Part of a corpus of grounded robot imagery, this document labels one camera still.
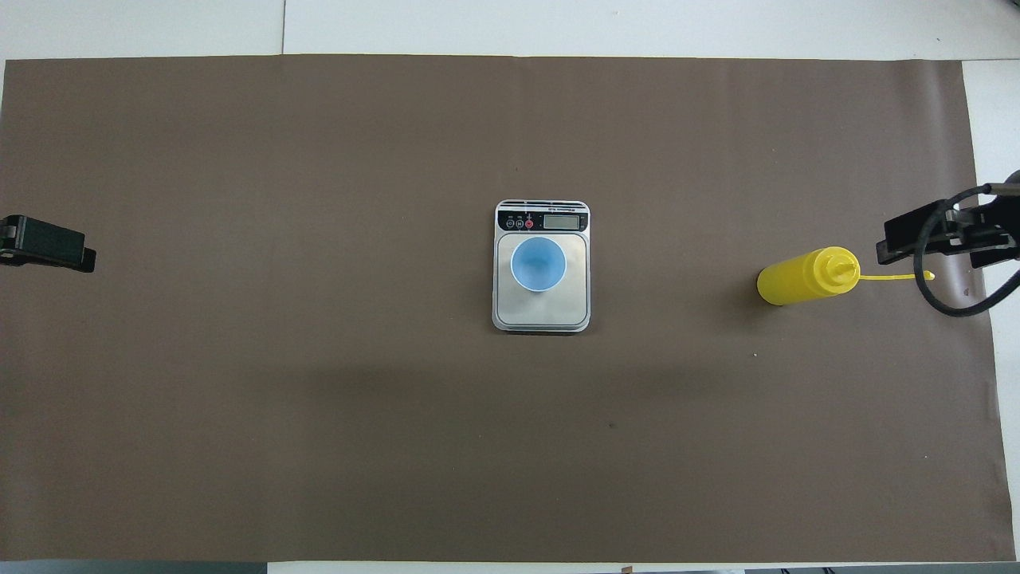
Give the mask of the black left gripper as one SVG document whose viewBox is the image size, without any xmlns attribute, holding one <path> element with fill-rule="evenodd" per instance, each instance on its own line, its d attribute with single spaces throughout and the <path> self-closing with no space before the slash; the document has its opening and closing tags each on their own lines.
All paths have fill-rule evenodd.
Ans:
<svg viewBox="0 0 1020 574">
<path fill-rule="evenodd" d="M 23 214 L 7 215 L 1 222 L 1 265 L 43 265 L 95 271 L 97 252 L 86 246 L 86 236 Z"/>
</svg>

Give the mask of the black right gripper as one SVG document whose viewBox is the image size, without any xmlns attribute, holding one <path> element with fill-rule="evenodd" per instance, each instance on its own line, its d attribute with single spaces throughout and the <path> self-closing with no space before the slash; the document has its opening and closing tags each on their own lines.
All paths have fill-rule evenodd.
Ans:
<svg viewBox="0 0 1020 574">
<path fill-rule="evenodd" d="M 892 262 L 910 258 L 919 243 L 922 226 L 930 217 L 934 218 L 932 231 L 928 234 L 926 254 L 953 255 L 959 253 L 959 245 L 953 241 L 959 238 L 958 226 L 947 219 L 947 211 L 939 210 L 941 200 L 889 219 L 883 224 L 883 239 L 877 243 L 877 264 L 891 265 Z M 1019 254 L 1019 199 L 1018 196 L 997 195 L 991 202 L 982 206 L 966 207 L 959 211 L 961 244 L 969 248 L 972 269 L 997 265 L 999 262 L 1017 259 Z"/>
</svg>

